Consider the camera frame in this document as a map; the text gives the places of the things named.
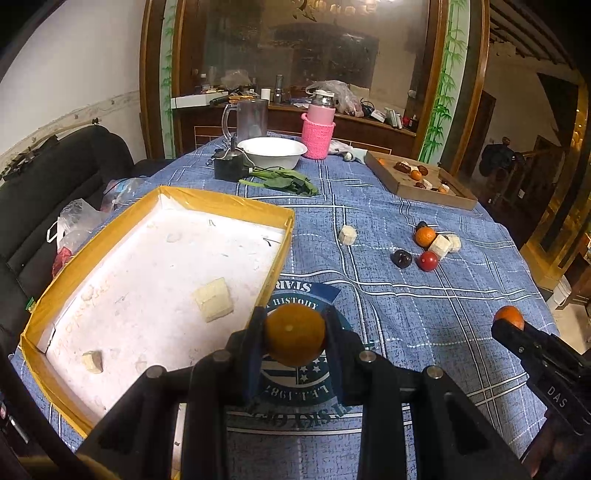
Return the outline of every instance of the checkered tablecloth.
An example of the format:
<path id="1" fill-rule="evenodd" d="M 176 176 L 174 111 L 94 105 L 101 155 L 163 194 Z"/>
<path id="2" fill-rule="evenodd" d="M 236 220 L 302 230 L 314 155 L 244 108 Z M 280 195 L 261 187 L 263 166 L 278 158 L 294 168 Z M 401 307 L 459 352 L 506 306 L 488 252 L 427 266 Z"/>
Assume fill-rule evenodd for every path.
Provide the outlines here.
<path id="1" fill-rule="evenodd" d="M 215 180 L 207 160 L 216 145 L 220 142 L 179 158 L 152 177 L 137 197 L 163 184 L 293 209 L 292 247 L 281 274 L 282 280 L 293 282 L 282 285 L 279 294 L 295 295 L 298 281 L 333 287 L 324 301 L 336 296 L 343 321 L 365 344 L 401 367 L 420 371 L 441 365 L 520 455 L 542 425 L 545 408 L 525 386 L 527 376 L 517 358 L 491 338 L 492 318 L 501 306 L 512 304 L 535 327 L 552 333 L 557 329 L 507 230 L 480 205 L 466 211 L 397 197 L 369 168 L 340 157 L 300 160 L 297 170 L 320 190 L 312 198 Z M 397 248 L 422 252 L 413 241 L 421 220 L 437 232 L 458 234 L 462 249 L 433 272 L 415 264 L 401 270 L 389 254 Z M 349 247 L 337 240 L 344 224 L 358 232 Z M 312 298 L 323 300 L 322 294 Z M 76 448 L 79 437 L 40 394 L 20 352 L 12 361 L 62 438 Z M 266 400 L 228 412 L 231 478 L 355 478 L 361 410 L 344 408 L 331 397 L 323 363 L 321 357 L 305 371 L 288 372 L 289 380 L 281 380 L 283 373 L 271 365 L 264 373 L 269 381 Z M 299 393 L 298 401 L 286 385 Z M 308 388 L 305 398 L 297 387 Z M 412 419 L 407 408 L 403 413 L 410 440 Z M 407 456 L 412 477 L 412 449 Z"/>

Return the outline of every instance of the mandarin orange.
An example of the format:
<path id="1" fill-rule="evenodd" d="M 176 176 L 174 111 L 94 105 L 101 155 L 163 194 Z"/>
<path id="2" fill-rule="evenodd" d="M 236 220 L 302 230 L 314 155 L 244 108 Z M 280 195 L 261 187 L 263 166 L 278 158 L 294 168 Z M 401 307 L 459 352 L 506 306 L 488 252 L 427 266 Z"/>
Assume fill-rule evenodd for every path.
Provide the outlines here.
<path id="1" fill-rule="evenodd" d="M 437 232 L 435 230 L 429 226 L 424 226 L 416 231 L 414 234 L 414 240 L 419 246 L 429 248 L 436 236 Z"/>
<path id="2" fill-rule="evenodd" d="M 495 313 L 495 319 L 505 319 L 507 322 L 512 323 L 515 325 L 519 330 L 523 330 L 525 328 L 525 320 L 521 312 L 514 307 L 513 305 L 506 305 L 501 307 L 497 313 Z"/>
<path id="3" fill-rule="evenodd" d="M 421 172 L 419 172 L 418 170 L 413 170 L 410 173 L 410 177 L 415 180 L 415 181 L 421 181 L 423 179 L 423 176 L 421 175 Z"/>
<path id="4" fill-rule="evenodd" d="M 269 354 L 288 367 L 302 367 L 324 349 L 325 325 L 319 312 L 298 303 L 277 307 L 265 321 Z"/>

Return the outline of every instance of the white cube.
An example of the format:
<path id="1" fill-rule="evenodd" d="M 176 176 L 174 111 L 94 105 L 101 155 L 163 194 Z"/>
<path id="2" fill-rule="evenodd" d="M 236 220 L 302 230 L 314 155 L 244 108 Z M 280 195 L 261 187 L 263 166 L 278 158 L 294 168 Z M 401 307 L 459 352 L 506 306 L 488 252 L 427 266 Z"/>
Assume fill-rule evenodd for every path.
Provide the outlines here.
<path id="1" fill-rule="evenodd" d="M 217 278 L 193 293 L 193 298 L 206 322 L 225 317 L 234 311 L 234 304 L 224 278 Z"/>
<path id="2" fill-rule="evenodd" d="M 452 247 L 452 243 L 443 235 L 437 235 L 429 247 L 429 251 L 436 254 L 440 259 L 445 257 Z"/>
<path id="3" fill-rule="evenodd" d="M 101 352 L 95 350 L 86 352 L 82 355 L 82 365 L 91 374 L 100 374 L 103 371 L 103 355 Z"/>
<path id="4" fill-rule="evenodd" d="M 353 245 L 357 238 L 357 230 L 350 225 L 343 225 L 339 233 L 339 242 L 343 245 Z"/>
<path id="5" fill-rule="evenodd" d="M 451 242 L 452 247 L 450 248 L 451 253 L 459 252 L 462 248 L 462 242 L 460 237 L 458 237 L 455 233 L 450 235 L 446 235 L 447 239 Z"/>

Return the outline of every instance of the glass pitcher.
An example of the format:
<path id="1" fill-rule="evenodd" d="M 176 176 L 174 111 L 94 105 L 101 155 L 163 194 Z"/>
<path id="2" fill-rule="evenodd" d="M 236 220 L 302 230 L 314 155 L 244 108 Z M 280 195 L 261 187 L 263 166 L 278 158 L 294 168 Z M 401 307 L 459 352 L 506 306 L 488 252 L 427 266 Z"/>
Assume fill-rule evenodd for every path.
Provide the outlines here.
<path id="1" fill-rule="evenodd" d="M 236 111 L 236 143 L 242 140 L 267 136 L 267 100 L 240 100 L 236 105 L 228 104 L 222 115 L 222 132 L 226 140 L 230 140 L 228 131 L 228 115 Z"/>

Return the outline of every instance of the red object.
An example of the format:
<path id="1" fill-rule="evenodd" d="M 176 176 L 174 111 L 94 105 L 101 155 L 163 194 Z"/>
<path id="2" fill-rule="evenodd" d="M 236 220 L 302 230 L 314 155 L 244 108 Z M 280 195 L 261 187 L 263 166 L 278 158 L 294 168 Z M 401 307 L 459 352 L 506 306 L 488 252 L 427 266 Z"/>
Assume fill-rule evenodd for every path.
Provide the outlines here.
<path id="1" fill-rule="evenodd" d="M 69 248 L 60 248 L 60 251 L 57 253 L 56 259 L 53 261 L 53 266 L 51 268 L 52 278 L 55 278 L 61 269 L 66 266 L 66 264 L 70 261 L 71 256 L 72 252 L 70 252 Z"/>
<path id="2" fill-rule="evenodd" d="M 417 259 L 418 266 L 421 270 L 425 272 L 430 272 L 437 268 L 439 265 L 439 258 L 433 252 L 423 252 L 421 256 Z"/>

